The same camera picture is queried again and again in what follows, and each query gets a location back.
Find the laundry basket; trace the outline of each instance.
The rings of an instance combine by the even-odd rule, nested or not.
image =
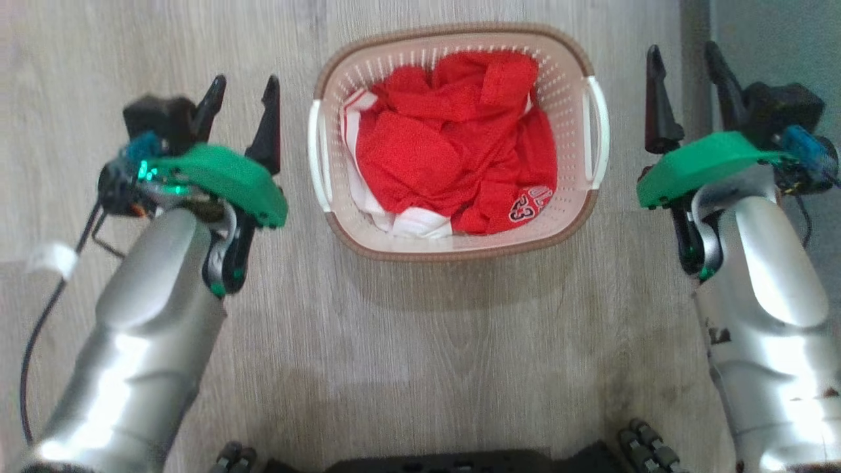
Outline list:
[[[341,105],[351,93],[383,81],[396,67],[432,69],[444,56],[471,50],[514,50],[537,61],[537,101],[549,118],[558,158],[555,195],[533,221],[513,230],[436,239],[391,236],[351,198]],[[572,38],[543,25],[468,24],[380,35],[337,52],[315,86],[308,139],[315,196],[333,232],[347,246],[374,259],[449,261],[548,247],[575,233],[590,216],[605,176],[610,127],[593,67]]]

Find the basket handle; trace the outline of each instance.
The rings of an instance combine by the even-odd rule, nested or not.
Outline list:
[[[584,88],[584,175],[597,190],[607,171],[607,159],[611,152],[611,123],[607,117],[607,102],[595,77],[587,77]],[[590,129],[590,104],[595,106],[595,132]],[[595,136],[595,163],[592,141]]]
[[[321,101],[313,100],[309,108],[309,128],[307,132],[307,154],[309,155],[309,174],[313,179],[315,198],[324,212],[330,211],[332,189],[330,182],[330,163],[321,157],[327,151],[327,131],[324,117],[321,115]]]

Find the basket rim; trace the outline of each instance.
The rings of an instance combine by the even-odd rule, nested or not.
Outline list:
[[[497,258],[507,256],[520,252],[530,252],[546,247],[553,247],[564,240],[570,238],[581,226],[590,218],[595,208],[595,202],[598,200],[599,191],[589,190],[587,196],[584,197],[584,206],[575,216],[572,223],[564,228],[559,233],[541,238],[539,240],[532,240],[530,242],[516,243],[504,247],[465,250],[458,252],[381,252],[372,250],[359,244],[352,236],[348,235],[345,228],[341,226],[338,217],[333,212],[326,212],[325,218],[327,224],[333,230],[333,233],[339,240],[349,247],[356,254],[370,258],[377,261],[395,261],[395,262],[410,262],[410,263],[440,263],[449,261],[468,261],[474,259]]]
[[[333,71],[351,54],[367,49],[369,47],[386,45],[405,40],[418,40],[421,38],[429,38],[432,36],[447,36],[447,35],[465,35],[473,33],[517,33],[527,35],[541,35],[546,36],[551,40],[566,46],[569,52],[575,57],[575,60],[581,66],[581,71],[585,77],[594,76],[593,64],[590,58],[584,52],[581,45],[578,44],[572,36],[567,35],[560,29],[554,28],[547,24],[539,23],[500,23],[500,22],[481,22],[481,23],[462,23],[462,24],[440,24],[435,26],[427,26],[425,28],[407,29],[401,31],[393,31],[390,33],[382,33],[379,35],[369,36],[360,40],[343,46],[336,53],[331,56],[330,60],[321,69],[318,81],[315,83],[315,92],[313,99],[321,100],[324,98],[327,83],[329,82]]]

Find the printed number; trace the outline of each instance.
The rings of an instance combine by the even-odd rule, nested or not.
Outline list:
[[[534,217],[534,209],[528,204],[528,196],[521,195],[520,198],[511,207],[511,213],[508,214],[511,221],[518,222]]]
[[[528,194],[534,199],[535,205],[540,210],[546,207],[546,203],[552,198],[552,190],[546,186],[537,186],[529,189]]]

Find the floor plank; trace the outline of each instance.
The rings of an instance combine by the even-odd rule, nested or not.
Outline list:
[[[148,91],[197,97],[225,72],[213,139],[242,148],[266,78],[277,73],[288,227],[256,240],[250,280],[228,303],[230,319],[167,471],[204,471],[230,438],[306,470],[461,449],[528,447],[563,457],[612,438],[634,416],[655,425],[692,470],[732,463],[668,216],[634,203],[636,176],[653,161],[643,150],[648,46],[661,44],[674,65],[668,85],[679,120],[705,100],[685,80],[694,70],[681,67],[682,41],[701,34],[682,38],[678,3],[42,0],[11,5],[9,18],[11,74],[2,89],[13,119],[0,125],[9,151],[9,172],[0,174],[4,379],[17,379],[25,334],[55,282],[22,276],[23,255],[81,230],[98,169],[125,140],[123,105]],[[366,35],[478,20],[551,24],[590,54],[614,150],[594,215],[562,246],[516,257],[436,265],[358,257],[332,236],[309,184],[305,117],[321,67]],[[690,122],[691,133],[704,132],[703,120]],[[126,226],[111,222],[106,237],[128,247],[139,226]],[[36,430],[113,269],[89,250],[45,329],[32,373]],[[16,383],[3,391],[8,457],[22,446]]]

